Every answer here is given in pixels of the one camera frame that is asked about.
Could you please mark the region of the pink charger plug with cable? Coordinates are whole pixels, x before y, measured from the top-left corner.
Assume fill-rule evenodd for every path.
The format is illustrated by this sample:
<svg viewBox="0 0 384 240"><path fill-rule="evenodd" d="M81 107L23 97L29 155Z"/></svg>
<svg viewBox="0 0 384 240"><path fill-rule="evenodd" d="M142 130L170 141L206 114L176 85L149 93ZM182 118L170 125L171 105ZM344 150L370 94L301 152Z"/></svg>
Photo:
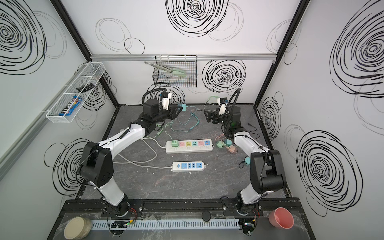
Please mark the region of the pink charger plug with cable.
<svg viewBox="0 0 384 240"><path fill-rule="evenodd" d="M224 134L221 134L215 138L215 145L217 146L218 141L223 141L225 139L228 139L225 137ZM230 153L235 154L237 152L237 146L232 142L232 145L230 147L227 147L226 145L222 148L228 150Z"/></svg>

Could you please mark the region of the large multicolour power strip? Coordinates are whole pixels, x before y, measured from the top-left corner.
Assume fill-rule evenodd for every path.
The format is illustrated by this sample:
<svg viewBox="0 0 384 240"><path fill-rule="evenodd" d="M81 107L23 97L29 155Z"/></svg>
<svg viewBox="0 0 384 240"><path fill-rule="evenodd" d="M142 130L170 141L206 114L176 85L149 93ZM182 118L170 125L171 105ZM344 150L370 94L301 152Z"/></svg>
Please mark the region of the large multicolour power strip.
<svg viewBox="0 0 384 240"><path fill-rule="evenodd" d="M166 143L167 154L204 153L212 152L214 145L211 139L206 140L178 140L179 146L172 147L171 141Z"/></svg>

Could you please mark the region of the small blue white power strip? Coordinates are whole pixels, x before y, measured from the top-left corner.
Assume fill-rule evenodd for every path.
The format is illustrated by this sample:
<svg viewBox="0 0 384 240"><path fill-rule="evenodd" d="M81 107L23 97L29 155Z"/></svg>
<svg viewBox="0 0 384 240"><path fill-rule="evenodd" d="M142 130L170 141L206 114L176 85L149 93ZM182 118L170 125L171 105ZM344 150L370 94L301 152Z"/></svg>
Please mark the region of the small blue white power strip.
<svg viewBox="0 0 384 240"><path fill-rule="evenodd" d="M206 168L204 162L173 162L171 171L172 172L199 172Z"/></svg>

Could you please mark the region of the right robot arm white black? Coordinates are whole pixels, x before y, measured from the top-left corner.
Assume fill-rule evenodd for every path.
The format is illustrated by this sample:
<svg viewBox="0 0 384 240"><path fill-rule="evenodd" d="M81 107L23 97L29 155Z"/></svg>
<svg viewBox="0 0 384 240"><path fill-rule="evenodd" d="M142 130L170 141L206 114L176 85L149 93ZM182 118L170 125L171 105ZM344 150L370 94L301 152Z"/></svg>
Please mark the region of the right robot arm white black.
<svg viewBox="0 0 384 240"><path fill-rule="evenodd" d="M265 196L287 187L282 156L258 143L242 126L240 108L220 105L204 111L208 123L221 124L225 137L250 158L250 183L236 197L237 211L246 214Z"/></svg>

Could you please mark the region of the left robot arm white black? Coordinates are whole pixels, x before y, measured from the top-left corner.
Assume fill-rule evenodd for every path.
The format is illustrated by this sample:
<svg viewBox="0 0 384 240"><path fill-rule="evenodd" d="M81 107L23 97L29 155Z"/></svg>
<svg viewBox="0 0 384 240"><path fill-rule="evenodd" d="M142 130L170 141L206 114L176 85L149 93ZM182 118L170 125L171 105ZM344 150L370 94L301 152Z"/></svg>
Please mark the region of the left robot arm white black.
<svg viewBox="0 0 384 240"><path fill-rule="evenodd" d="M180 106L169 106L167 98L161 102L149 99L143 103L143 112L138 119L129 123L123 132L99 143L85 145L78 173L102 194L116 215L126 215L130 204L114 180L114 158L154 131L156 124L176 119L182 110Z"/></svg>

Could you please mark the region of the blue candy packet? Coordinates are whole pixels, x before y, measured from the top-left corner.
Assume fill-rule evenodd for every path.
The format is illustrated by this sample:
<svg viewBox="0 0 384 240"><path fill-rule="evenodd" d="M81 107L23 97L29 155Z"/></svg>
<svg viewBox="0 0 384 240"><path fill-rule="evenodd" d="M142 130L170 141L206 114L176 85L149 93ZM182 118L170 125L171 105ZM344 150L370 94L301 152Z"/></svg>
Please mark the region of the blue candy packet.
<svg viewBox="0 0 384 240"><path fill-rule="evenodd" d="M70 116L73 111L82 103L83 99L73 96L63 110L59 113L59 116Z"/></svg>

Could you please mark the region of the black round knob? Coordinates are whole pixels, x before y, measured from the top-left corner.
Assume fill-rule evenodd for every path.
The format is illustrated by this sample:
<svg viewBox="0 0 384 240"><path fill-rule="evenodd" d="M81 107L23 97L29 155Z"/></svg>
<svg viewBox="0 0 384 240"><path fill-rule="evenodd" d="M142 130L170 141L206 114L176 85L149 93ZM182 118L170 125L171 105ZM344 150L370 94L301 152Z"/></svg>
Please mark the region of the black round knob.
<svg viewBox="0 0 384 240"><path fill-rule="evenodd" d="M211 220L211 218L212 218L212 215L209 211L202 212L202 220L204 222L209 222Z"/></svg>

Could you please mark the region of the pink plastic cup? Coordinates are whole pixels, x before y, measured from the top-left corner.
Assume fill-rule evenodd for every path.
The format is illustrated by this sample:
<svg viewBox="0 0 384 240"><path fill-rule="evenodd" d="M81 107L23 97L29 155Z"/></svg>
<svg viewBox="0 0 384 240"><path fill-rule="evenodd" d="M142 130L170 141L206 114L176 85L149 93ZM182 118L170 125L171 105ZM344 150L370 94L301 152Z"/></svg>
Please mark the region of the pink plastic cup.
<svg viewBox="0 0 384 240"><path fill-rule="evenodd" d="M294 218L291 212L285 208L279 207L269 214L269 222L275 228L291 229L294 226Z"/></svg>

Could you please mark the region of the round beige lid container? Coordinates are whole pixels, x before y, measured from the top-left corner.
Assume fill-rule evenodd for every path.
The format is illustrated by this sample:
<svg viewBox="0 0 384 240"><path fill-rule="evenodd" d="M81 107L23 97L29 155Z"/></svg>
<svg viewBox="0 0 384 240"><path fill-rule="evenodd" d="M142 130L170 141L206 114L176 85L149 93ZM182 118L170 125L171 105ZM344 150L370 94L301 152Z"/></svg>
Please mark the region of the round beige lid container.
<svg viewBox="0 0 384 240"><path fill-rule="evenodd" d="M65 226L64 237L66 240L82 240L92 229L92 221L88 218L75 217Z"/></svg>

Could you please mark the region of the black front rail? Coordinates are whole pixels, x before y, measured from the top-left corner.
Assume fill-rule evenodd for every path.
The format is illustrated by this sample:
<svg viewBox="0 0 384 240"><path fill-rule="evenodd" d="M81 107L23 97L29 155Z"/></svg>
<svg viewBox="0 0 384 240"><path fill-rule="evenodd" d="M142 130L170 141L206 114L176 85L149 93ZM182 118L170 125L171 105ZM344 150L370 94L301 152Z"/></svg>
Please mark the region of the black front rail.
<svg viewBox="0 0 384 240"><path fill-rule="evenodd" d="M290 211L304 211L298 198L263 198L258 203L240 207L236 199L153 199L128 200L122 208L113 207L104 200L67 200L62 207L64 213L102 213L104 217L140 217L144 213L170 212L204 212L229 216L246 216L256 214L262 216L264 212L271 212L279 207Z"/></svg>

